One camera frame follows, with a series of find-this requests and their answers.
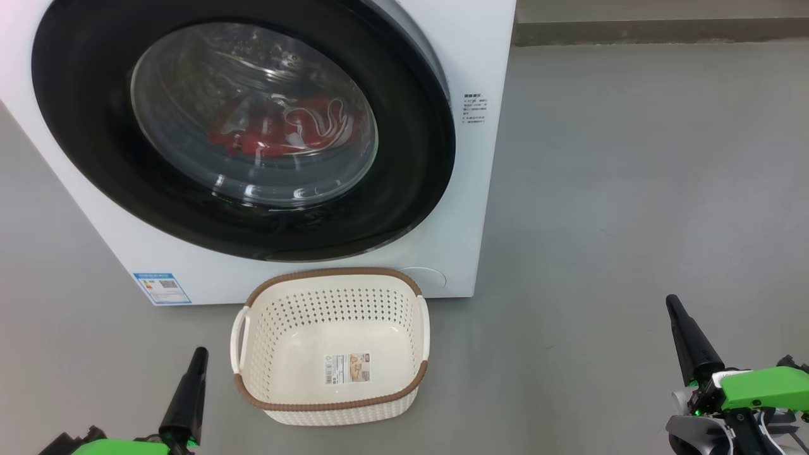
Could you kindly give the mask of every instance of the white plastic basket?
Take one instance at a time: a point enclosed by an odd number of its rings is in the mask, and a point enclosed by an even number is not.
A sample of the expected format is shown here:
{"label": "white plastic basket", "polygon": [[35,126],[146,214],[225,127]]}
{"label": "white plastic basket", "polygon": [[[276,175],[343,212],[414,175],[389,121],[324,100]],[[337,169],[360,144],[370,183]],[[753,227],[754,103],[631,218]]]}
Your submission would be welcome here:
{"label": "white plastic basket", "polygon": [[250,295],[231,332],[242,396],[290,425],[400,415],[416,397],[429,353],[421,291],[407,275],[380,268],[270,279]]}

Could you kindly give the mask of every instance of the gray floor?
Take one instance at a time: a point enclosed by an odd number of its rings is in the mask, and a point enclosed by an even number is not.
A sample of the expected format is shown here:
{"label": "gray floor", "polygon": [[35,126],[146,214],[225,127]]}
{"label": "gray floor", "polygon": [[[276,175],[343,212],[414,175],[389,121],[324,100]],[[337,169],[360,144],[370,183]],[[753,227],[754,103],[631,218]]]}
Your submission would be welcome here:
{"label": "gray floor", "polygon": [[153,432],[211,350],[201,453],[666,453],[667,293],[729,364],[809,362],[809,45],[517,49],[477,295],[430,302],[413,407],[284,427],[237,394],[234,306],[153,308],[0,112],[0,440]]}

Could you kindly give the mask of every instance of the product label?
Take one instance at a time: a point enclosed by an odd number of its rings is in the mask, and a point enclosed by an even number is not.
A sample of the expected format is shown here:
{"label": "product label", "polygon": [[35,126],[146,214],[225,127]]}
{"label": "product label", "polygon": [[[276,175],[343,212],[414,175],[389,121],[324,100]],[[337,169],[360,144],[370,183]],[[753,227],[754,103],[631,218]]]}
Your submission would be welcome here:
{"label": "product label", "polygon": [[190,304],[191,299],[173,274],[134,274],[156,304]]}
{"label": "product label", "polygon": [[326,355],[324,359],[326,385],[342,385],[371,380],[371,354]]}
{"label": "product label", "polygon": [[489,100],[481,93],[465,93],[463,112],[460,116],[462,124],[486,123],[486,111]]}

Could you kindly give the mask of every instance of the door glass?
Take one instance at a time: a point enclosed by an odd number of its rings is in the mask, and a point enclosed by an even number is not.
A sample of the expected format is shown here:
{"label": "door glass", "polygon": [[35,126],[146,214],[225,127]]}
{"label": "door glass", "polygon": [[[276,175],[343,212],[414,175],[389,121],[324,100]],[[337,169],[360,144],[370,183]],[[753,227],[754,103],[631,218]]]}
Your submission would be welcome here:
{"label": "door glass", "polygon": [[356,185],[377,148],[357,84],[300,40],[241,23],[204,23],[151,46],[131,97],[144,135],[214,195],[295,208]]}

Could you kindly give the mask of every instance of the white washing machine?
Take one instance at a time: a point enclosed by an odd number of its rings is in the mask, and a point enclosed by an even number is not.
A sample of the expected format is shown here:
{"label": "white washing machine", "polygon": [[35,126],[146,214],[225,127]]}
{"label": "white washing machine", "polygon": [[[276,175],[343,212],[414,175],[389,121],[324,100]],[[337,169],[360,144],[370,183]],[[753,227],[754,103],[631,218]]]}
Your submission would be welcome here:
{"label": "white washing machine", "polygon": [[0,100],[154,304],[355,266],[471,296],[514,11],[4,2]]}

